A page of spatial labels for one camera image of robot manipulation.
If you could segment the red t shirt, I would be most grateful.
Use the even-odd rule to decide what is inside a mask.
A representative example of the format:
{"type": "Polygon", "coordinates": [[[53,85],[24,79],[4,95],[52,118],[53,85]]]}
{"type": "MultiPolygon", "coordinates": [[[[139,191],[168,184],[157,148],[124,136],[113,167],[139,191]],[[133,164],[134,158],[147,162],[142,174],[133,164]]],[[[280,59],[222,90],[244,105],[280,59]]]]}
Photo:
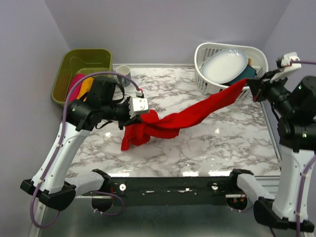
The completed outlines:
{"type": "Polygon", "coordinates": [[[240,95],[246,79],[242,79],[228,88],[195,103],[186,109],[159,118],[154,110],[140,116],[141,122],[125,128],[121,150],[127,151],[130,145],[141,146],[151,137],[172,139],[179,135],[180,129],[201,123],[211,113],[233,104],[240,95]]]}

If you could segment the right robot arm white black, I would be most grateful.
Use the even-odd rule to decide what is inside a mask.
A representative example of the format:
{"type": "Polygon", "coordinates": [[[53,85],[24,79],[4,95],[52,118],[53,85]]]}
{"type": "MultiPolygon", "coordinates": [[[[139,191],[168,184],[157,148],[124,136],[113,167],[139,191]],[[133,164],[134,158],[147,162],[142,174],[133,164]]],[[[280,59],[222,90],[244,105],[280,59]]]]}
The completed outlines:
{"type": "Polygon", "coordinates": [[[314,224],[308,220],[307,199],[310,176],[316,161],[316,78],[306,76],[293,92],[281,80],[269,75],[248,79],[255,102],[268,101],[280,118],[279,133],[281,175],[277,195],[271,195],[256,178],[246,171],[233,170],[227,181],[234,194],[241,190],[253,203],[257,223],[275,229],[292,229],[312,233],[314,224]]]}

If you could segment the white plastic dish basket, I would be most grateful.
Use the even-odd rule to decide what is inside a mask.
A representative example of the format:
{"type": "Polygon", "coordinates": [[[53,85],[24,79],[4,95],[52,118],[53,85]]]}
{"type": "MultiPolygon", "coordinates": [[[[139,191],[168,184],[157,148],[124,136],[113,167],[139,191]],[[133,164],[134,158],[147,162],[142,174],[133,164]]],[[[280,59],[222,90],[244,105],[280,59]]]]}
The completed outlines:
{"type": "Polygon", "coordinates": [[[221,53],[225,49],[238,49],[244,52],[248,57],[249,65],[256,70],[257,76],[262,76],[269,69],[264,53],[255,47],[213,42],[202,43],[195,50],[194,65],[196,86],[204,95],[215,94],[227,88],[226,85],[211,82],[201,73],[202,66],[207,59],[221,53]]]}

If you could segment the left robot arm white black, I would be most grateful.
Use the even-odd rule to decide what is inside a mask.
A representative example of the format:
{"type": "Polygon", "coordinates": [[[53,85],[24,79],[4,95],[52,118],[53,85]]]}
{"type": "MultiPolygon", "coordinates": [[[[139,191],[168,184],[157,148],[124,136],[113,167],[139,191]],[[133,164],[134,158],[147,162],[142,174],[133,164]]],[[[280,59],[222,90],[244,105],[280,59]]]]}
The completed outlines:
{"type": "Polygon", "coordinates": [[[118,122],[119,129],[140,122],[140,115],[149,112],[148,100],[139,86],[134,96],[114,100],[115,88],[121,84],[109,77],[115,72],[90,74],[92,87],[79,100],[66,98],[62,122],[52,148],[43,165],[31,179],[23,180],[20,188],[57,211],[65,210],[75,197],[95,191],[104,195],[111,185],[110,176],[95,169],[85,176],[67,179],[67,171],[83,141],[102,120],[118,122]]]}

